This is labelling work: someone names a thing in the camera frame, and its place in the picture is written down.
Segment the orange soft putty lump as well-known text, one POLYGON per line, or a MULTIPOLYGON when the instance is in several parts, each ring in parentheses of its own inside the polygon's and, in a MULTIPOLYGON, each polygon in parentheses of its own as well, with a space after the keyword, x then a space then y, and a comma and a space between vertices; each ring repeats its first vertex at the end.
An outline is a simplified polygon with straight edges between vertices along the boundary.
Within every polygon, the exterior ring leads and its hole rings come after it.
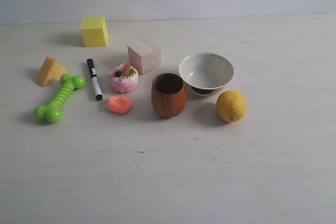
POLYGON ((126 114, 132 109, 133 103, 130 99, 119 96, 111 96, 107 101, 108 110, 117 114, 126 114))

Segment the brown wooden cup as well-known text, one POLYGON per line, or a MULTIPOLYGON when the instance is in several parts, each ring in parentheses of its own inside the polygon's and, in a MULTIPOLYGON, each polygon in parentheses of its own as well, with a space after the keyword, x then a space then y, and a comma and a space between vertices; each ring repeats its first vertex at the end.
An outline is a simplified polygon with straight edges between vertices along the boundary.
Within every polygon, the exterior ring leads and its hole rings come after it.
POLYGON ((152 106, 156 113, 172 118, 186 106, 187 96, 183 79, 174 73, 163 73, 152 81, 152 106))

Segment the white speckled ceramic bowl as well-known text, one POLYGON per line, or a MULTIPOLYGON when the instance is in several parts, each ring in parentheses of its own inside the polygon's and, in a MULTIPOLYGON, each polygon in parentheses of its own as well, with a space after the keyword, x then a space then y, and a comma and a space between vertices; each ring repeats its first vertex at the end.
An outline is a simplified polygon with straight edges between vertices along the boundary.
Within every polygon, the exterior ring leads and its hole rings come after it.
POLYGON ((178 73, 195 95, 209 97, 222 91, 233 80, 235 69, 225 57, 201 52, 181 60, 178 73))

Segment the pink toy cake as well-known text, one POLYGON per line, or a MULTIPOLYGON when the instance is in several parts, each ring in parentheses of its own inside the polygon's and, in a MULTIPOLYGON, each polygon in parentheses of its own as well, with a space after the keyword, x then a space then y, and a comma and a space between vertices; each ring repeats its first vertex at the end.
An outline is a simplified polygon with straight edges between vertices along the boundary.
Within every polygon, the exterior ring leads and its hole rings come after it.
POLYGON ((139 75, 131 64, 120 64, 110 74, 111 87, 114 91, 124 94, 133 91, 139 84, 139 75))

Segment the pale wooden cube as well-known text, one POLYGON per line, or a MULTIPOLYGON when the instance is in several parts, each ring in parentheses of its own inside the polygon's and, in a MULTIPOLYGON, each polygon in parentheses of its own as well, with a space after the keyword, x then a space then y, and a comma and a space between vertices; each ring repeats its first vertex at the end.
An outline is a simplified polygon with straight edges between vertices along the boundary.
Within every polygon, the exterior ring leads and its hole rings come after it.
POLYGON ((159 46, 147 38, 141 38, 128 45, 128 55, 130 64, 139 75, 144 75, 162 64, 159 46))

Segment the yellow lemon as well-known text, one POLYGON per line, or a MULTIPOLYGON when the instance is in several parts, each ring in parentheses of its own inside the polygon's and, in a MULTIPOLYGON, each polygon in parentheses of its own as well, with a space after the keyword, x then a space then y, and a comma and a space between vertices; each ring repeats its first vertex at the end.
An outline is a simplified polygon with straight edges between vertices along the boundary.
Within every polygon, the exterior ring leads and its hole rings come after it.
POLYGON ((228 90, 217 98, 216 110, 220 118, 225 122, 237 122, 247 112, 247 101, 240 92, 228 90))

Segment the black white marker pen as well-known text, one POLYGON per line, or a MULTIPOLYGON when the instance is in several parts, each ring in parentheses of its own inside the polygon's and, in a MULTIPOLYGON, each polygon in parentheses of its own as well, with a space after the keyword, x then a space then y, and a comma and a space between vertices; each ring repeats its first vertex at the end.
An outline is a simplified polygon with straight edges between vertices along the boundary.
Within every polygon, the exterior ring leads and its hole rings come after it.
POLYGON ((95 99, 97 101, 100 101, 103 99, 103 93, 102 93, 102 90, 101 90, 101 86, 100 86, 100 83, 99 83, 99 80, 98 80, 98 77, 97 77, 97 72, 96 72, 96 68, 95 68, 95 65, 94 65, 94 61, 89 58, 86 60, 86 63, 87 63, 87 67, 88 67, 88 70, 89 70, 89 74, 90 74, 90 78, 91 78, 91 83, 92 83, 92 87, 93 87, 93 91, 94 91, 94 96, 95 96, 95 99))

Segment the yellow foam cube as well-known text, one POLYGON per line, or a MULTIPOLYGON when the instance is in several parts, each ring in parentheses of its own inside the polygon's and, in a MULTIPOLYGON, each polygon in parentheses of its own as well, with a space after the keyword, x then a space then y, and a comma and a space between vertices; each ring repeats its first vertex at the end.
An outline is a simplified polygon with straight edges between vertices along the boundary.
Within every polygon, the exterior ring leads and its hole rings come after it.
POLYGON ((83 18, 80 30, 86 47, 107 46, 108 30, 104 17, 83 18))

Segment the green bone dog toy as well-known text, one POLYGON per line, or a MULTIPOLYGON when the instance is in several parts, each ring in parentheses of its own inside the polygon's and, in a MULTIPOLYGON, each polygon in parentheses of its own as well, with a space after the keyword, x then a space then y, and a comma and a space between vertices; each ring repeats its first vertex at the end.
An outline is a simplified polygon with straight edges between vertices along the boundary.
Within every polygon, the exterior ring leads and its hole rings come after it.
POLYGON ((81 89, 85 86, 86 80, 83 76, 72 76, 68 73, 63 74, 60 78, 61 88, 52 98, 48 105, 39 105, 34 109, 36 119, 49 123, 56 123, 62 118, 61 107, 69 98, 74 90, 81 89))

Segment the yellow cheese wedge toy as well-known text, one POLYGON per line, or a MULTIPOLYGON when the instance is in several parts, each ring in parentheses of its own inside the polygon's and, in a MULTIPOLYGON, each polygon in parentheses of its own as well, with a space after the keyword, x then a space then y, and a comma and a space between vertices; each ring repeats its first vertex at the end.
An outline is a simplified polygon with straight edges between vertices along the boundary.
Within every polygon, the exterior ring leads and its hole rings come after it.
POLYGON ((67 70, 61 63, 54 58, 46 57, 36 78, 36 83, 45 87, 65 73, 67 73, 67 70))

